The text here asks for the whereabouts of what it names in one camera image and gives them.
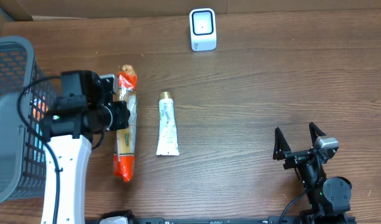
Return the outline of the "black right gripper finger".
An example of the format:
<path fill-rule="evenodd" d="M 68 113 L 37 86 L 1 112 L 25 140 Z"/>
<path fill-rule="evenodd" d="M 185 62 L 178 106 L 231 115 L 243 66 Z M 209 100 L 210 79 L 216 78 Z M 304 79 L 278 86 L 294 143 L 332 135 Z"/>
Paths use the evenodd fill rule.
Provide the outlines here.
<path fill-rule="evenodd" d="M 310 136 L 312 141 L 312 146 L 322 146 L 321 140 L 323 140 L 323 136 L 326 136 L 322 130 L 314 124 L 314 122 L 309 123 Z"/>
<path fill-rule="evenodd" d="M 291 149 L 279 127 L 275 128 L 275 145 L 273 149 L 273 159 L 282 160 L 286 154 L 291 153 Z"/>

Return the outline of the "orange spaghetti packet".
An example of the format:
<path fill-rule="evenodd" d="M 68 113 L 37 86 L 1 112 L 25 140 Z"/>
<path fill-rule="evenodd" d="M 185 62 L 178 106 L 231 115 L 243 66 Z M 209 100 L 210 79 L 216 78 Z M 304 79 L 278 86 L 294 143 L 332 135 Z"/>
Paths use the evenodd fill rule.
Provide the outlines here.
<path fill-rule="evenodd" d="M 119 81 L 116 99 L 126 102 L 130 111 L 129 127 L 116 131 L 116 151 L 113 155 L 114 175 L 130 182 L 134 174 L 137 131 L 137 74 L 132 65 L 123 65 L 116 75 Z"/>

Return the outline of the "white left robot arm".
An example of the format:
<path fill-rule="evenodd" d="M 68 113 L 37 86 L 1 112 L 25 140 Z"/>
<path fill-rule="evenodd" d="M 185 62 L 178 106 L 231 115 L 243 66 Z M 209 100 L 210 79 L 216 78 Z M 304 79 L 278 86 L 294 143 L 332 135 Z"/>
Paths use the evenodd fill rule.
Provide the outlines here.
<path fill-rule="evenodd" d="M 126 102 L 114 100 L 117 78 L 90 70 L 63 72 L 62 94 L 40 121 L 45 149 L 42 223 L 84 223 L 86 170 L 93 136 L 126 129 Z"/>

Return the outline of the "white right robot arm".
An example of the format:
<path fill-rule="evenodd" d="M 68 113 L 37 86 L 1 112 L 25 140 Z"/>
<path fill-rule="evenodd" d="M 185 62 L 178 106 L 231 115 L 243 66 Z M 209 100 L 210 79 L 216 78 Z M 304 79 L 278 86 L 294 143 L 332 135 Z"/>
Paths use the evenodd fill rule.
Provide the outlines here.
<path fill-rule="evenodd" d="M 352 184 L 345 177 L 326 177 L 323 165 L 334 157 L 339 142 L 328 136 L 314 123 L 309 124 L 311 146 L 304 151 L 293 152 L 281 129 L 275 128 L 273 159 L 283 160 L 284 169 L 293 169 L 302 182 L 303 191 L 281 213 L 278 223 L 355 223 L 347 217 L 351 209 Z M 308 198 L 310 208 L 297 217 L 288 217 L 287 211 L 302 197 Z"/>

